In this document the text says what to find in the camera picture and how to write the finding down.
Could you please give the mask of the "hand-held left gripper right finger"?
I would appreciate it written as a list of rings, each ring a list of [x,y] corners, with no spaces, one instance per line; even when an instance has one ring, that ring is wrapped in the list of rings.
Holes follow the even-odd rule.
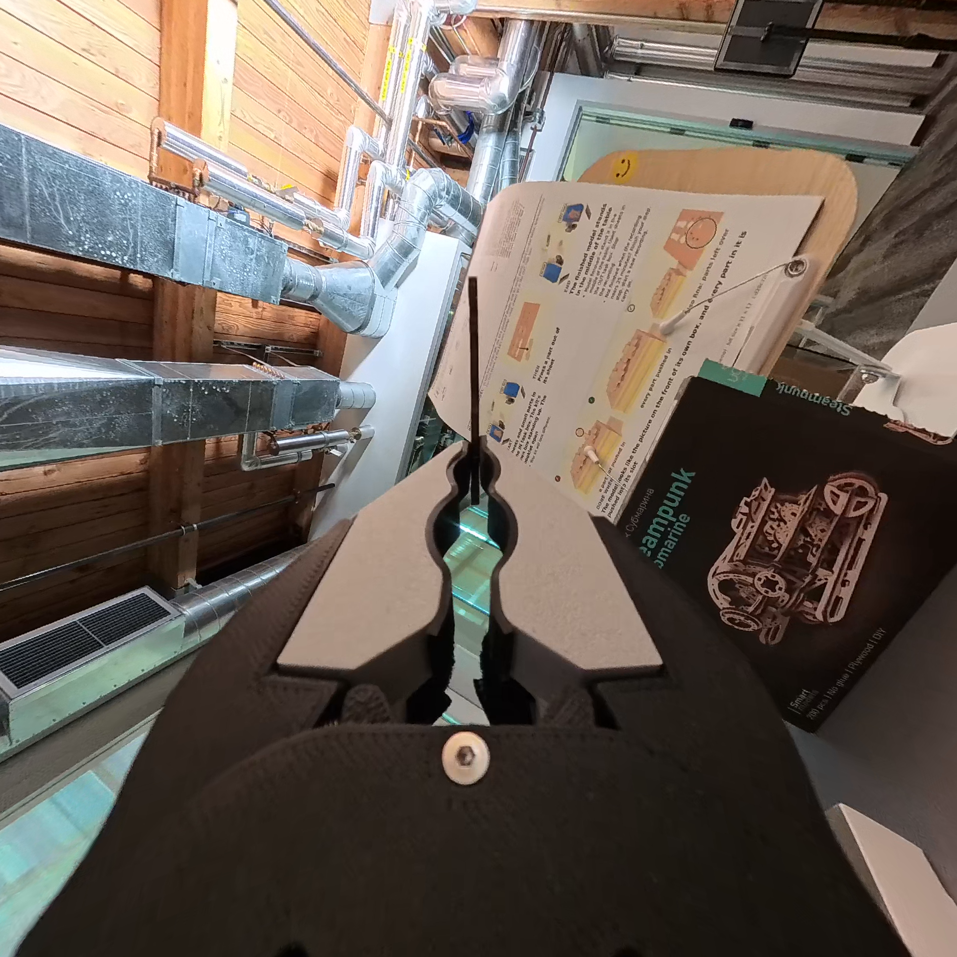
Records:
[[[534,724],[569,691],[658,676],[663,661],[595,521],[529,466],[480,445],[489,584],[478,698],[491,724]]]

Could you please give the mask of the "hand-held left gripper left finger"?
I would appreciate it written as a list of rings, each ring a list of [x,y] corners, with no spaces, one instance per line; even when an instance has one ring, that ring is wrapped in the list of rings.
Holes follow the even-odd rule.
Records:
[[[461,533],[469,451],[454,444],[356,515],[279,654],[282,674],[371,685],[398,721],[440,720],[455,658],[445,556]]]

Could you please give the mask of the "thin dark wooden strip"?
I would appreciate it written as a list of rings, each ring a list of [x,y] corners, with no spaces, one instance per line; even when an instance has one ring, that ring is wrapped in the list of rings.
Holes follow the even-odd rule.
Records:
[[[469,479],[470,502],[479,504],[481,495],[481,427],[480,427],[480,368],[479,368],[479,293],[477,277],[468,279],[469,359],[470,359],[470,438]]]

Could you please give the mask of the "metal duct reducer elbow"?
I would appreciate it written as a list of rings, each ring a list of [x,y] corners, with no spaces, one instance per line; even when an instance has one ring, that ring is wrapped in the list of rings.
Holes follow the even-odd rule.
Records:
[[[437,168],[421,168],[408,180],[385,240],[367,261],[312,266],[289,257],[281,297],[312,305],[342,331],[383,338],[398,286],[413,269],[433,217],[453,222],[474,242],[486,202]]]

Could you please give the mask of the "dark model kit box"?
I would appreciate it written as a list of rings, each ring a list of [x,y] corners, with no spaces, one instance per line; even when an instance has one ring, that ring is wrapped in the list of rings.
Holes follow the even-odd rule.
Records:
[[[955,444],[721,378],[682,385],[616,525],[816,732],[955,567]]]

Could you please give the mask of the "chrome pipe fitting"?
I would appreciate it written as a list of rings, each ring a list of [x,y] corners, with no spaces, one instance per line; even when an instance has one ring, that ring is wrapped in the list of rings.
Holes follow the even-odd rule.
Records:
[[[248,473],[298,465],[312,459],[315,453],[348,447],[374,436],[375,428],[368,425],[286,437],[247,433],[240,442],[240,469]]]

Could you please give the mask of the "white air vent unit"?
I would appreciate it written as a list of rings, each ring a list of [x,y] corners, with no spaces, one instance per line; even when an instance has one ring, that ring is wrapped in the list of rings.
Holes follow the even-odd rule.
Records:
[[[150,588],[1,645],[1,760],[198,647],[185,614]]]

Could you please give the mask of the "white rounded board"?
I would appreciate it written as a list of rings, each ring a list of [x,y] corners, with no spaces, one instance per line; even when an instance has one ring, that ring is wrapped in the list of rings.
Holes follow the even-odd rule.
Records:
[[[883,363],[890,371],[864,385],[853,405],[907,427],[955,437],[956,324],[909,332]]]

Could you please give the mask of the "rounded wooden board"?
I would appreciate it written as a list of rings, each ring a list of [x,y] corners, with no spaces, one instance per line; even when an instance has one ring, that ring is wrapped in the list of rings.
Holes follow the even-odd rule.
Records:
[[[797,251],[798,256],[814,256],[819,262],[818,286],[807,307],[810,305],[852,234],[858,187],[848,161],[816,150],[743,147],[638,151],[638,173],[628,184],[631,186],[705,194],[820,197],[821,207]],[[607,184],[603,182],[603,158],[592,163],[577,180]],[[772,373],[783,352],[765,374]]]

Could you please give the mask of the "silver insulated pipe run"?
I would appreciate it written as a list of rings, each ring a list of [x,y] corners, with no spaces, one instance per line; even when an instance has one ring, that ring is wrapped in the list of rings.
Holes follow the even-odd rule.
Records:
[[[406,175],[408,139],[434,11],[431,2],[397,3],[384,75],[389,124],[375,135],[358,126],[350,126],[346,131],[334,210],[343,230],[341,250],[348,256],[371,256],[385,190]],[[363,156],[372,161],[369,172],[376,172],[377,177],[367,176],[361,231],[352,235],[349,226]]]

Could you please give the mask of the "thin metal conduit rod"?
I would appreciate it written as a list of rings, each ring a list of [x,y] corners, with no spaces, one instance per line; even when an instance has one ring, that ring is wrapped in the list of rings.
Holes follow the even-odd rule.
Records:
[[[379,120],[382,121],[386,128],[391,126],[391,120],[386,113],[385,109],[380,106],[376,101],[373,100],[371,95],[365,91],[365,89],[360,85],[359,81],[343,67],[340,62],[329,52],[329,50],[324,47],[320,42],[315,39],[312,34],[305,29],[303,24],[293,16],[293,14],[286,9],[279,1],[263,1],[265,6],[281,20],[283,24],[293,31],[293,34],[303,43],[306,47],[312,51],[313,54],[316,54],[319,60],[339,78],[342,83],[344,83],[356,97],[362,102],[368,109],[374,113]]]

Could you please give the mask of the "small spiral metal duct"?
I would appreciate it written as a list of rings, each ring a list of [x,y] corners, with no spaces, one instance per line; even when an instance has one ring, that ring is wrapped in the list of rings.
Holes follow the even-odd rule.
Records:
[[[305,553],[303,544],[221,578],[174,600],[184,619],[184,645],[193,647],[216,635],[270,581]]]

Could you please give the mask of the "metal bracket with clear rod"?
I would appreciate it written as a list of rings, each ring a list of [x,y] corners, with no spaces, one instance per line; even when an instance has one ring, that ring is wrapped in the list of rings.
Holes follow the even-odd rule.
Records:
[[[899,378],[890,365],[823,331],[812,322],[802,319],[796,333],[804,340],[819,345],[838,359],[849,362],[859,372],[862,382],[869,385],[881,379]]]

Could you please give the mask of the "rectangular metal air duct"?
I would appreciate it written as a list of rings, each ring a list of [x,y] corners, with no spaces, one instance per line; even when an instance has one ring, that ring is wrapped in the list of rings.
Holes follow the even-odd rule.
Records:
[[[288,256],[265,233],[9,126],[1,237],[271,304]]]

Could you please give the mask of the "large spiral metal duct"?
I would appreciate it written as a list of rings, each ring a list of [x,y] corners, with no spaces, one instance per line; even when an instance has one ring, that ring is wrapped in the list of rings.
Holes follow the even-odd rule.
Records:
[[[430,81],[429,98],[440,114],[478,115],[478,139],[466,189],[489,202],[518,179],[522,105],[537,72],[544,23],[506,23],[496,58],[459,56]]]

